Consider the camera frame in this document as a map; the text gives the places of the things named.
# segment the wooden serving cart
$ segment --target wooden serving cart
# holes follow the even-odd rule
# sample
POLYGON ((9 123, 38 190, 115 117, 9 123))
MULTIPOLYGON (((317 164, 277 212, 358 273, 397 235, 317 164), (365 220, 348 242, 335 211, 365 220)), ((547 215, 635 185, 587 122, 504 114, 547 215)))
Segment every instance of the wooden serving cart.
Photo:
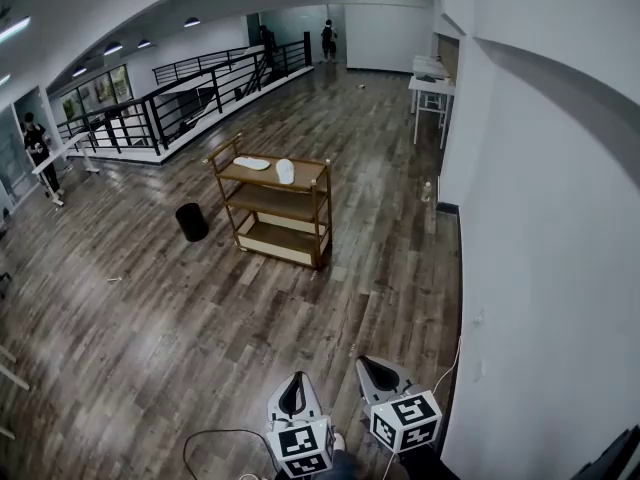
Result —
POLYGON ((205 160, 213 167, 236 243, 242 250, 319 269, 324 252, 333 243, 329 160, 322 163, 289 158, 294 166, 294 181, 283 185, 276 172, 280 158, 240 154, 241 135, 222 144, 205 160), (225 166, 220 167, 217 159, 229 148, 233 151, 225 155, 225 166), (234 164, 238 156, 268 160, 271 165, 256 171, 234 164), (224 182, 230 190, 228 195, 224 182), (238 226, 232 208, 247 211, 238 226))

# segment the fluorescent light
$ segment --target fluorescent light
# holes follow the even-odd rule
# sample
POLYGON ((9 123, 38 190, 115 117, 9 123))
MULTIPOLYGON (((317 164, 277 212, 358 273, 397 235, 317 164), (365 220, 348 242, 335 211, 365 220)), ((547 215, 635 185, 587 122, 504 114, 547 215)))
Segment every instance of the fluorescent light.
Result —
POLYGON ((191 17, 187 21, 184 22, 184 27, 193 27, 194 25, 199 25, 200 20, 198 18, 191 17))
POLYGON ((122 45, 120 43, 109 43, 106 50, 104 51, 105 55, 111 55, 112 53, 117 52, 118 50, 122 50, 122 45))
POLYGON ((19 21, 15 25, 12 25, 8 29, 3 30, 2 32, 0 32, 0 43, 2 43, 3 41, 9 39, 11 36, 17 34, 21 30, 24 30, 25 28, 27 28, 27 25, 29 24, 30 21, 31 21, 31 18, 29 16, 27 16, 26 18, 24 18, 23 20, 19 21))

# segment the white cube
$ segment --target white cube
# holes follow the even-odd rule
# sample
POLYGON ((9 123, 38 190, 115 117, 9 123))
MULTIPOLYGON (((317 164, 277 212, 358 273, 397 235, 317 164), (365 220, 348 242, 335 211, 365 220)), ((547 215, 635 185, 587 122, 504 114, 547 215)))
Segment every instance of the white cube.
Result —
POLYGON ((431 443, 442 413, 431 391, 371 407, 371 433, 395 453, 431 443))
POLYGON ((312 475, 333 467, 331 420, 323 416, 299 427, 267 432, 276 460, 290 478, 312 475))

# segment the trash bin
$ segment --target trash bin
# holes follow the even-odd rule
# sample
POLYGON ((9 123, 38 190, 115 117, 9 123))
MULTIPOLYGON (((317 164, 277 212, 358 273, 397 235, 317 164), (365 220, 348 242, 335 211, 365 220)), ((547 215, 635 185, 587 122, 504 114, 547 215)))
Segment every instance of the trash bin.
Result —
POLYGON ((209 233, 209 226, 197 203, 187 203, 178 208, 176 219, 189 242, 199 242, 209 233))

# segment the cable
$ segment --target cable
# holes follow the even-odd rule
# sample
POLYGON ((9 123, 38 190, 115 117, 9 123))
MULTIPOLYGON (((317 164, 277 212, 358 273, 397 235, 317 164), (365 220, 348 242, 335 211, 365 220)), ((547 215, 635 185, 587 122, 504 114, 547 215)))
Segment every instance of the cable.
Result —
POLYGON ((436 382, 436 387, 433 388, 433 395, 434 396, 436 394, 436 390, 438 389, 438 386, 442 382, 442 379, 444 379, 447 375, 449 375, 449 373, 451 373, 451 371, 456 367, 456 364, 458 364, 458 356, 460 355, 460 343, 461 342, 462 342, 462 334, 458 338, 458 350, 456 350, 456 358, 453 360, 453 364, 451 365, 451 368, 449 368, 446 372, 444 372, 442 377, 440 377, 440 380, 438 382, 436 382))
POLYGON ((267 449, 267 453, 269 454, 269 458, 271 459, 271 465, 273 466, 274 471, 276 472, 276 474, 278 473, 278 467, 276 466, 276 461, 273 458, 273 455, 271 454, 269 445, 267 444, 267 441, 265 441, 264 437, 262 437, 260 434, 258 434, 257 432, 254 432, 253 430, 246 430, 244 428, 233 428, 233 429, 214 428, 209 430, 201 430, 200 432, 191 434, 189 437, 187 437, 187 440, 184 442, 184 447, 182 448, 182 461, 184 462, 184 465, 189 470, 189 473, 191 473, 193 480, 198 480, 198 477, 193 472, 191 467, 189 467, 189 463, 187 462, 187 446, 189 445, 189 441, 191 441, 194 437, 198 437, 203 434, 217 434, 217 433, 224 434, 224 433, 230 433, 230 432, 247 432, 248 434, 253 434, 254 436, 258 436, 262 440, 262 444, 264 444, 264 447, 267 449))
POLYGON ((395 453, 391 454, 391 458, 389 459, 389 464, 387 464, 387 469, 384 470, 384 476, 382 477, 382 480, 384 480, 385 478, 387 478, 387 473, 389 472, 389 468, 391 467, 391 463, 393 462, 393 458, 396 456, 395 453))

